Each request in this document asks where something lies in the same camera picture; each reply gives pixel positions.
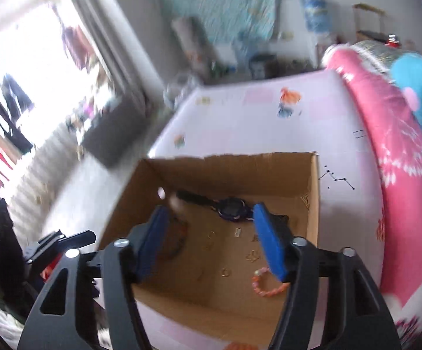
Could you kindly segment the gold butterfly outline pendant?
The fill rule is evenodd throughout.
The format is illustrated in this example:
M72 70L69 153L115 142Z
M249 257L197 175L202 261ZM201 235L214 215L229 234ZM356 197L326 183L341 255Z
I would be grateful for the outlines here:
M257 250L251 251L251 253L246 256L246 260L248 262L256 262L257 260L259 260L259 258L260 254Z

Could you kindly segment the pink strap smart watch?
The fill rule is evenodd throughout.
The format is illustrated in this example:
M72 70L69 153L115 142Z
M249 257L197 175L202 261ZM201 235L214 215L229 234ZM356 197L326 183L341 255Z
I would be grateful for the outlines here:
M178 190L175 195L184 202L212 209L225 221L239 223L253 220L253 209L248 203L238 197L215 200L186 190Z

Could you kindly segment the brown cardboard box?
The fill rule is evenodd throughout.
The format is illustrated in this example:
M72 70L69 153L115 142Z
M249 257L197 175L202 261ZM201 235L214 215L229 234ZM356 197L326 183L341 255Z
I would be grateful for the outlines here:
M313 153L220 155L141 160L100 238L100 247L149 219L158 205L185 221L187 237L171 230L152 273L133 289L144 305L210 337L266 347L284 305L284 295L254 292L255 270L266 265L251 222L233 224L212 209L189 204L175 193L187 190L213 199L239 197L263 203L289 217L293 234L316 243L319 233L318 159ZM235 228L241 228L239 238ZM256 262L246 256L257 250Z

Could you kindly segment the dark grey cabinet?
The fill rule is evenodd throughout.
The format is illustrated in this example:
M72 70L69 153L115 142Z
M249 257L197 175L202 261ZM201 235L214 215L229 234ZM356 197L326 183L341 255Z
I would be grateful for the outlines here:
M108 108L85 132L81 146L104 167L112 168L144 132L147 118L130 97L114 99Z

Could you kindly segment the pink floral bedsheet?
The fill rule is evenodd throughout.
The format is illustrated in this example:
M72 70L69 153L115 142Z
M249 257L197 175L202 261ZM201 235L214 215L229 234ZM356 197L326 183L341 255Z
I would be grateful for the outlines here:
M350 46L329 48L322 64L344 79L374 148L384 206L380 289L407 348L422 332L422 129L403 92Z

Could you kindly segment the white plastic bag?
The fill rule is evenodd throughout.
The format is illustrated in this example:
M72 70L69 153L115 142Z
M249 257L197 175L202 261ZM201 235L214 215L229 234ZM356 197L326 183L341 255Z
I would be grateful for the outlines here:
M178 73L163 91L163 102L171 110L179 105L199 86L201 78L190 72Z

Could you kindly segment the rolled floral paper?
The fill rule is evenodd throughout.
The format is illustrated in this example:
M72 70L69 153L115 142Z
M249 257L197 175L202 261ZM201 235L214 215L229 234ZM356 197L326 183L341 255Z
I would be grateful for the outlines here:
M217 55L199 19L193 16L177 17L172 20L171 27L191 70L209 83L212 80L211 66L217 61Z

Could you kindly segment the blue water bottle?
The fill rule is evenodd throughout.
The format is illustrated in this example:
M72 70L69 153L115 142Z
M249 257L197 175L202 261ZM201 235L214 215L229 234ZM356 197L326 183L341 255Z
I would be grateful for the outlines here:
M308 32L323 34L332 31L330 11L326 0L300 0Z

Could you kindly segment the wooden chair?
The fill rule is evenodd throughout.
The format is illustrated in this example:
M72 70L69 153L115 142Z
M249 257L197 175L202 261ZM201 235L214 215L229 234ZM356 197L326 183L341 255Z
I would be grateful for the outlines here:
M386 12L366 3L352 5L356 41L374 40L387 43L385 19Z

